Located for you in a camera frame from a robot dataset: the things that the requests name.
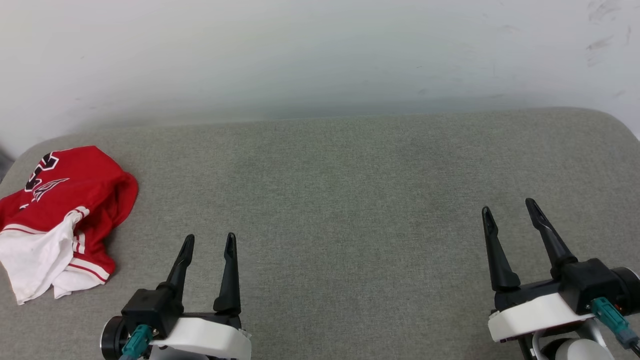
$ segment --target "white stripe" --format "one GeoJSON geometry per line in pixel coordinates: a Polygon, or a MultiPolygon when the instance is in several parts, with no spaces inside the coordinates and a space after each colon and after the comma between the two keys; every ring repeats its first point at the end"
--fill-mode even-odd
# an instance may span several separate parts
{"type": "Polygon", "coordinates": [[[99,277],[97,277],[94,273],[92,273],[92,272],[90,272],[90,271],[87,271],[87,270],[85,270],[85,269],[74,268],[73,266],[67,266],[67,268],[66,268],[65,270],[68,270],[68,271],[75,271],[75,272],[81,272],[81,273],[83,273],[83,274],[87,274],[87,275],[89,275],[92,279],[94,279],[94,280],[96,280],[97,282],[99,282],[100,284],[102,284],[102,285],[104,285],[104,284],[105,284],[105,282],[104,282],[104,281],[102,281],[102,280],[100,280],[100,278],[99,278],[99,277]]]}
{"type": "Polygon", "coordinates": [[[40,231],[40,230],[36,230],[36,229],[32,229],[28,226],[24,226],[24,225],[20,225],[20,224],[9,224],[7,226],[4,227],[4,230],[7,229],[17,229],[17,230],[23,230],[23,231],[28,231],[30,233],[34,233],[34,234],[46,234],[46,231],[40,231]]]}
{"type": "Polygon", "coordinates": [[[80,254],[84,254],[84,239],[85,239],[84,233],[83,232],[79,232],[78,235],[77,235],[77,239],[78,239],[78,242],[80,244],[80,245],[78,245],[78,252],[80,254]]]}
{"type": "Polygon", "coordinates": [[[109,279],[109,273],[107,273],[106,271],[104,271],[104,269],[94,263],[90,263],[89,261],[86,260],[82,260],[82,259],[78,259],[78,258],[73,258],[71,259],[71,261],[69,262],[70,264],[73,265],[77,265],[77,266],[81,266],[83,268],[87,268],[93,272],[95,272],[96,274],[98,274],[98,276],[100,276],[103,279],[109,279]]]}
{"type": "Polygon", "coordinates": [[[83,218],[89,215],[89,209],[84,206],[78,206],[75,210],[78,210],[80,213],[82,213],[83,218]]]}

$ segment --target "cable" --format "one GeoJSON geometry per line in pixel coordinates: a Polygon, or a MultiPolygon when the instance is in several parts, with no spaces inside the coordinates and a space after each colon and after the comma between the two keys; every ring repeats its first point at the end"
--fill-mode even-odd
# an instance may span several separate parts
{"type": "Polygon", "coordinates": [[[622,314],[611,304],[607,298],[598,297],[591,301],[591,312],[606,325],[616,336],[618,343],[624,349],[631,349],[638,357],[640,357],[640,337],[629,327],[629,322],[622,314]]]}
{"type": "Polygon", "coordinates": [[[640,357],[640,345],[638,345],[638,343],[631,346],[631,351],[633,351],[637,357],[640,357]]]}

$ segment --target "gray fabric surface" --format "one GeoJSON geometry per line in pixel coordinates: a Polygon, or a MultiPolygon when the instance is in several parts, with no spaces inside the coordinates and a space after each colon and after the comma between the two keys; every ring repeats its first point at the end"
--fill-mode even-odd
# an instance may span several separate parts
{"type": "MultiPolygon", "coordinates": [[[[188,311],[211,309],[226,233],[236,233],[254,359],[519,359],[517,343],[493,343],[486,326],[484,205],[523,282],[548,279],[550,267],[526,197],[580,259],[640,270],[640,143],[596,111],[99,131],[30,149],[0,195],[46,152],[89,144],[140,183],[107,240],[116,274],[17,306],[0,272],[2,357],[99,359],[104,323],[164,280],[189,233],[188,311]]],[[[606,338],[617,359],[634,358],[606,338]]]]}
{"type": "Polygon", "coordinates": [[[13,161],[7,159],[2,153],[0,153],[0,183],[4,179],[4,175],[9,171],[9,168],[13,164],[13,161]]]}

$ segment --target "robotic arm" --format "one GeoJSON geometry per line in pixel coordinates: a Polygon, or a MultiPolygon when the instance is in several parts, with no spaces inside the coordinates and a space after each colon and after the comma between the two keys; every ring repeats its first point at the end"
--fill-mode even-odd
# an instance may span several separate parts
{"type": "Polygon", "coordinates": [[[151,360],[251,359],[251,336],[242,329],[239,317],[236,236],[227,236],[225,272],[213,313],[185,313],[182,306],[194,243],[195,237],[187,236],[167,280],[155,290],[136,291],[122,309],[122,316],[107,322],[100,338],[105,360],[139,356],[151,360]]]}
{"type": "Polygon", "coordinates": [[[496,342],[517,341],[525,360],[610,359],[595,318],[640,357],[639,338],[623,316],[640,312],[640,279],[628,268],[607,268],[599,259],[580,262],[533,199],[526,200],[533,226],[540,232],[551,262],[551,280],[520,284],[511,270],[498,227],[483,208],[484,239],[495,291],[489,331],[496,342]],[[545,347],[545,336],[576,333],[545,347]]]}

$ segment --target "white wall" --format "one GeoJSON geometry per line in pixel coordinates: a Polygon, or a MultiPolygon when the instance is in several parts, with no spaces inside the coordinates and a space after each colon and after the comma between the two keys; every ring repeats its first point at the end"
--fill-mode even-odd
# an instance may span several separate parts
{"type": "Polygon", "coordinates": [[[583,106],[640,135],[640,0],[4,0],[0,147],[104,126],[583,106]]]}

